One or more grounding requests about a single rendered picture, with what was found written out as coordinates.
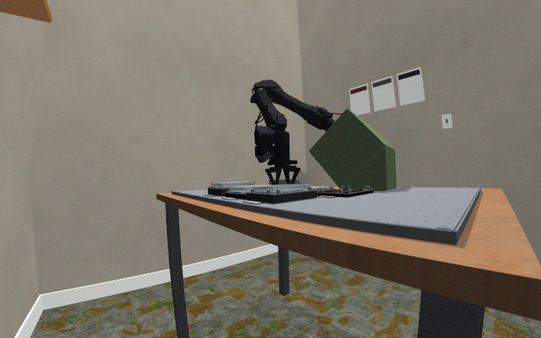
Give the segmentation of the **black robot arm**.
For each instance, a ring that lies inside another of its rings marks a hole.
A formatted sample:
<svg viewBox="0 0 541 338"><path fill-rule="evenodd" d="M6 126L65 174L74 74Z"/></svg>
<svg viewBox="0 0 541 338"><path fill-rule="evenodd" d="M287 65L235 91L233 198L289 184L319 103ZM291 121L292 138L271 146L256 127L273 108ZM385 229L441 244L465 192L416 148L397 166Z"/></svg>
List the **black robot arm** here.
<svg viewBox="0 0 541 338"><path fill-rule="evenodd" d="M256 126L256 140L260 146L260 151L255 146L255 157L259 163L266 162L268 159L269 161L287 160L287 146L290 146L290 134L285 131L287 127L285 116L283 113L279 114L280 112L274 107L273 103L295 112L305 119L308 124L319 130L327 131L335 122L332 119L333 114L329 113L328 110L305 104L290 96L280 89L278 83L273 80L254 83L253 91L255 95L251 96L250 102L259 105L258 107L261 109L265 105L268 106L267 111L264 113L266 126ZM261 109L259 110L261 111ZM280 130L284 131L280 132ZM272 146L273 144L274 146Z"/></svg>

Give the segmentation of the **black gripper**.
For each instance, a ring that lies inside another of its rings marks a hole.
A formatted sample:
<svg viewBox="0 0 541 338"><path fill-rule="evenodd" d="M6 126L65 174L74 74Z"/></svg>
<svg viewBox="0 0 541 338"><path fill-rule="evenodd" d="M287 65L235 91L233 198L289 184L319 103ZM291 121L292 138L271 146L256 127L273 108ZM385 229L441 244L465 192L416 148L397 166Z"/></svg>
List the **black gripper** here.
<svg viewBox="0 0 541 338"><path fill-rule="evenodd" d="M269 176L271 180L272 185L278 184L282 168L285 174L285 179L286 179L287 184L294 184L294 181L296 177L298 176L301 168L297 168L296 165L291 165L291 164L297 164L297 161L289 162L288 160L292 161L290 160L290 147L289 146L287 146L287 160L268 161L268 165L275 165L275 167L270 167L270 169L265 169L267 175ZM289 172L294 172L291 183L290 183ZM273 176L271 175L271 173L276 173L275 183L274 183Z"/></svg>

